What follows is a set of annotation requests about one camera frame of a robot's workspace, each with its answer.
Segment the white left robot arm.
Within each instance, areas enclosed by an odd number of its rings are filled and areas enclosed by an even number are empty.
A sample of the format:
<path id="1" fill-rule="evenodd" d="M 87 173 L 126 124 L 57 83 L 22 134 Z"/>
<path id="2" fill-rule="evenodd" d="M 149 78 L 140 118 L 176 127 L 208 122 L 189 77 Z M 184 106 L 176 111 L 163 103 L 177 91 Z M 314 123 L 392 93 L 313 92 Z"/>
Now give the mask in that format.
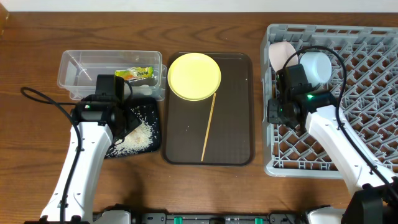
<path id="1" fill-rule="evenodd" d="M 40 215 L 49 223 L 92 223 L 98 179 L 108 149 L 140 121 L 127 102 L 90 95 L 70 114 L 67 156 L 53 195 Z"/>

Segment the dark brown serving tray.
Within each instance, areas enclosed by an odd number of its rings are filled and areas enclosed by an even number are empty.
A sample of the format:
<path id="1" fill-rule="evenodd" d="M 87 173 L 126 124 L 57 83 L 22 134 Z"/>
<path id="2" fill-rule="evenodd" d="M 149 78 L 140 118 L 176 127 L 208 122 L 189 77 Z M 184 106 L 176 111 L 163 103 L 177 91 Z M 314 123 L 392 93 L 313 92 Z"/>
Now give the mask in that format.
<path id="1" fill-rule="evenodd" d="M 201 101 L 165 91 L 162 157 L 173 165 L 245 166 L 254 157 L 252 62 L 246 54 L 210 53 L 221 69 L 201 162 L 212 96 Z"/>

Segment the clear plastic bin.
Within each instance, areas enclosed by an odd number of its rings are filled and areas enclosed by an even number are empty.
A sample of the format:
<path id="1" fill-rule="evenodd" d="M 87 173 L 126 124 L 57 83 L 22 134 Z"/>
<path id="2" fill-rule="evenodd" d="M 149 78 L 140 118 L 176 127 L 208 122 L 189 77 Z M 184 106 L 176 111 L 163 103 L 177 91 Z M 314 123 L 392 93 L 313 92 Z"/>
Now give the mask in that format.
<path id="1" fill-rule="evenodd" d="M 167 67 L 157 51 L 143 50 L 66 50 L 62 54 L 57 84 L 79 101 L 95 93 L 98 75 L 114 75 L 116 70 L 130 67 L 152 67 L 152 78 L 130 81 L 131 86 L 148 85 L 151 96 L 158 101 L 165 98 Z"/>

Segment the pink bowl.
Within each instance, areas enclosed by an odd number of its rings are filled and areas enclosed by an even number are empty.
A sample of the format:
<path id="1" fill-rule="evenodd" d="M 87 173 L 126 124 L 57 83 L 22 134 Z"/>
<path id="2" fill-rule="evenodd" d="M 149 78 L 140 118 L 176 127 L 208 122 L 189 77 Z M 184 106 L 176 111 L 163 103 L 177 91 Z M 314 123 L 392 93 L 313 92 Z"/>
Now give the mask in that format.
<path id="1" fill-rule="evenodd" d="M 291 55 L 296 53 L 295 48 L 289 42 L 276 42 L 270 44 L 269 60 L 275 72 L 281 70 Z"/>

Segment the green snack wrapper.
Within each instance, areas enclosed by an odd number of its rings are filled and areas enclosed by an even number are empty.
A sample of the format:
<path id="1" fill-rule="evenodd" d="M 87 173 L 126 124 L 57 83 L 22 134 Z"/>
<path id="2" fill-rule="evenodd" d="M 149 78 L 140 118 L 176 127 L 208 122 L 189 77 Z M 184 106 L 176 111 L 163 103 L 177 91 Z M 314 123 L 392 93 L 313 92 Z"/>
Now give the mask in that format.
<path id="1" fill-rule="evenodd" d="M 130 67 L 124 70 L 116 70 L 114 74 L 126 81 L 152 78 L 154 69 L 152 67 Z"/>

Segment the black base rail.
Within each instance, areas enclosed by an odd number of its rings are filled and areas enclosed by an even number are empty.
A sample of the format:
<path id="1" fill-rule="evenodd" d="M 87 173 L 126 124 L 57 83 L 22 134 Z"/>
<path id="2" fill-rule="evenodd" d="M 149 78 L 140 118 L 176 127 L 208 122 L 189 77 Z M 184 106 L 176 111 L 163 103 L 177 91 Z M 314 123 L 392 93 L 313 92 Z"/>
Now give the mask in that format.
<path id="1" fill-rule="evenodd" d="M 307 223 L 301 214 L 293 212 L 270 212 L 267 214 L 238 214 L 238 213 L 169 213 L 166 210 L 151 210 L 150 212 L 138 212 L 128 205 L 115 204 L 106 207 L 102 212 L 94 212 L 93 220 L 97 221 L 111 210 L 125 210 L 131 213 L 131 223 L 141 224 L 299 224 Z"/>

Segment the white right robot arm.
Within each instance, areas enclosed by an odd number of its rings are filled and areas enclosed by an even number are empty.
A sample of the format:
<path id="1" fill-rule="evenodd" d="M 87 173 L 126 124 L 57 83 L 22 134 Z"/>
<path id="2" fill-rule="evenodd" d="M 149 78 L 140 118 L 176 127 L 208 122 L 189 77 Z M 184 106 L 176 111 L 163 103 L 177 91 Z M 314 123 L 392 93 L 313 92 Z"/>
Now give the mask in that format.
<path id="1" fill-rule="evenodd" d="M 351 194 L 346 209 L 311 210 L 305 214 L 307 223 L 397 223 L 397 175 L 369 151 L 329 91 L 271 98 L 267 121 L 305 129 L 324 148 Z"/>

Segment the light blue bowl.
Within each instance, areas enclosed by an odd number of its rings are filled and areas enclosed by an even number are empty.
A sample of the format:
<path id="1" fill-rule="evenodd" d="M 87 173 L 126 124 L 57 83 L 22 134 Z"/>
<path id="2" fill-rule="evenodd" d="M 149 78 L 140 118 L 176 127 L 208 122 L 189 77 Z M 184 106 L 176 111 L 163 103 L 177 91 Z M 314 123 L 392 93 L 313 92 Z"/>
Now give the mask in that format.
<path id="1" fill-rule="evenodd" d="M 305 70 L 307 80 L 312 87 L 329 81 L 332 73 L 331 61 L 322 52 L 306 52 L 301 56 L 300 64 Z"/>

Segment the white tissue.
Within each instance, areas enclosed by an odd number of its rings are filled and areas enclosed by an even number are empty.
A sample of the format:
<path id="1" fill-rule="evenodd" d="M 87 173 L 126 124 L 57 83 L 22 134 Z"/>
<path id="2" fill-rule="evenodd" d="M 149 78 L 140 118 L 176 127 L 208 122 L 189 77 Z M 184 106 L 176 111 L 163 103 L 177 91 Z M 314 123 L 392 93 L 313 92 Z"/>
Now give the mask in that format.
<path id="1" fill-rule="evenodd" d="M 132 86 L 132 87 L 129 87 L 128 84 L 124 85 L 125 98 L 127 98 L 130 95 L 132 95 L 133 97 L 146 97 L 146 96 L 151 96 L 152 94 L 153 90 L 148 85 Z"/>

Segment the grey dishwasher rack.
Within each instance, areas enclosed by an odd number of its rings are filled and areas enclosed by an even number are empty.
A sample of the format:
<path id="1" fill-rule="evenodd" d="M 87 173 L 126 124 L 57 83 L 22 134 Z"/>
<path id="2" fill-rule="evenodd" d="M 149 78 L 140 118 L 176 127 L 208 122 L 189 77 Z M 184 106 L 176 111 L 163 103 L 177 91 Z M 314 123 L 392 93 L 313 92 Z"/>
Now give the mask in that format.
<path id="1" fill-rule="evenodd" d="M 263 100 L 275 97 L 271 44 L 289 42 L 295 50 L 325 47 L 331 78 L 323 88 L 344 91 L 342 108 L 349 123 L 380 162 L 397 170 L 397 29 L 387 27 L 272 24 L 261 42 Z M 309 134 L 297 134 L 264 121 L 264 171 L 273 177 L 339 179 L 331 159 Z"/>

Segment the black waste tray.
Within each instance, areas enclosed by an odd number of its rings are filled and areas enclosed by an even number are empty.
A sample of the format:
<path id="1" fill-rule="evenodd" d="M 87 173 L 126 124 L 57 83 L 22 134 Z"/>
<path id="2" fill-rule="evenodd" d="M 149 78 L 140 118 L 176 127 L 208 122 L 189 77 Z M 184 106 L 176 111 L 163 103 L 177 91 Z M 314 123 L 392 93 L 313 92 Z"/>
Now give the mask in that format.
<path id="1" fill-rule="evenodd" d="M 105 158 L 120 158 L 158 150 L 160 120 L 155 99 L 90 95 L 76 104 L 72 120 L 108 125 L 113 135 Z"/>

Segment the rice pile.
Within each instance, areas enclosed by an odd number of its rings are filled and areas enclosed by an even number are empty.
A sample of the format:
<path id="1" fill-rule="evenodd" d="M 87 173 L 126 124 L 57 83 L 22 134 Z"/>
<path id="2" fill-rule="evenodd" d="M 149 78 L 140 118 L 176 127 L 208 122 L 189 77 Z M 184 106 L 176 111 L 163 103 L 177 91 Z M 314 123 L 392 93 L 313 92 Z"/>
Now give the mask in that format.
<path id="1" fill-rule="evenodd" d="M 159 119 L 152 105 L 131 108 L 141 120 L 141 125 L 128 134 L 123 143 L 110 148 L 105 158 L 125 157 L 147 152 L 154 152 L 159 148 Z"/>

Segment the yellow plate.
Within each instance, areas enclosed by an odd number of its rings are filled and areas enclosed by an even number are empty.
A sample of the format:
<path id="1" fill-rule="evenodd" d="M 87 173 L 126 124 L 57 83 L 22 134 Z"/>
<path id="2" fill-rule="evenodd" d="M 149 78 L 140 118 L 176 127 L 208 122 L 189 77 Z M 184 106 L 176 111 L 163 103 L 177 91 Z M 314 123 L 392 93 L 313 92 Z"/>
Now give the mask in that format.
<path id="1" fill-rule="evenodd" d="M 187 53 L 171 63 L 167 81 L 171 91 L 181 99 L 200 101 L 217 91 L 221 84 L 221 69 L 206 54 Z"/>

